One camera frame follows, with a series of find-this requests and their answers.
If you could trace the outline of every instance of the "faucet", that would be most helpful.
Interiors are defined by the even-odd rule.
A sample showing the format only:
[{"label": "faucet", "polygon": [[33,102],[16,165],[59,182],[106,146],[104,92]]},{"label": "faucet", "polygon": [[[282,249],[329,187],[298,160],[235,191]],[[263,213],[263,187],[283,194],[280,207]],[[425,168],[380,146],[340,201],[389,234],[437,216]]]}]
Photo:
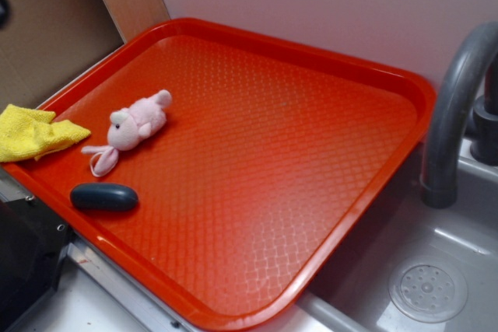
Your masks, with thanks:
[{"label": "faucet", "polygon": [[[422,201],[447,208],[457,200],[465,129],[472,156],[498,165],[498,22],[477,26],[454,56],[440,88],[423,151]],[[484,79],[484,95],[475,100]]]}]

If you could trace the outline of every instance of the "pink stuffed toy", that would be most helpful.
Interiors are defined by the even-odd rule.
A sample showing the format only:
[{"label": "pink stuffed toy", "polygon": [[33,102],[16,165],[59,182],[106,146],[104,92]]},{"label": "pink stuffed toy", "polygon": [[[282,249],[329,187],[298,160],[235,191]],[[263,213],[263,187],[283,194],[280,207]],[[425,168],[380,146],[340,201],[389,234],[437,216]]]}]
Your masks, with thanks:
[{"label": "pink stuffed toy", "polygon": [[[94,176],[104,176],[117,164],[119,151],[129,151],[142,140],[153,136],[166,123],[163,109],[171,105],[171,94],[161,89],[151,97],[140,99],[129,108],[110,115],[112,125],[107,132],[109,145],[86,146],[81,152],[92,155],[90,169]],[[95,165],[94,160],[100,157]]]}]

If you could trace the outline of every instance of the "textured tray surface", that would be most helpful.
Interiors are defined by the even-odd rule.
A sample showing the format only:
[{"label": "textured tray surface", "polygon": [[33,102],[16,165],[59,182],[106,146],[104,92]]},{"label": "textured tray surface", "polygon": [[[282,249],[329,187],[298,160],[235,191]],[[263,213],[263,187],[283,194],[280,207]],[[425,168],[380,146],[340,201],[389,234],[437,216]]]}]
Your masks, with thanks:
[{"label": "textured tray surface", "polygon": [[[179,33],[60,113],[89,139],[21,165],[76,230],[193,324],[250,327],[295,299],[426,126],[407,97],[368,83]],[[138,208],[74,211],[71,189],[96,180],[82,146],[107,144],[110,112],[162,88],[174,98],[166,127],[99,179],[134,188]]]}]

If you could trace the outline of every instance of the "orange tray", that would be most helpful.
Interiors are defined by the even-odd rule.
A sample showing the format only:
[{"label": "orange tray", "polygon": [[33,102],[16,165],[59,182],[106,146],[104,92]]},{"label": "orange tray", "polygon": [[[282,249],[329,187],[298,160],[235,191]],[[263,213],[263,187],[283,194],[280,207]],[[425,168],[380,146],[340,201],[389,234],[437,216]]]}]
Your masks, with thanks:
[{"label": "orange tray", "polygon": [[[109,115],[168,89],[167,125],[92,176]],[[93,135],[5,168],[190,323],[258,325],[289,306],[424,135],[435,94],[395,68],[194,19],[146,31],[44,104]],[[69,193],[135,189],[126,213]]]}]

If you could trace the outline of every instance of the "sink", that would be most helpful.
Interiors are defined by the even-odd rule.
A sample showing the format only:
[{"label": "sink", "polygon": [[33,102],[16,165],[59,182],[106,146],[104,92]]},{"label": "sink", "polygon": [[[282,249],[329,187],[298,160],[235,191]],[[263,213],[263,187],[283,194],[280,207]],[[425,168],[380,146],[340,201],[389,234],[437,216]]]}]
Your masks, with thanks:
[{"label": "sink", "polygon": [[498,171],[461,157],[457,203],[434,209],[420,201],[421,162],[418,148],[308,287],[331,329],[496,330]]}]

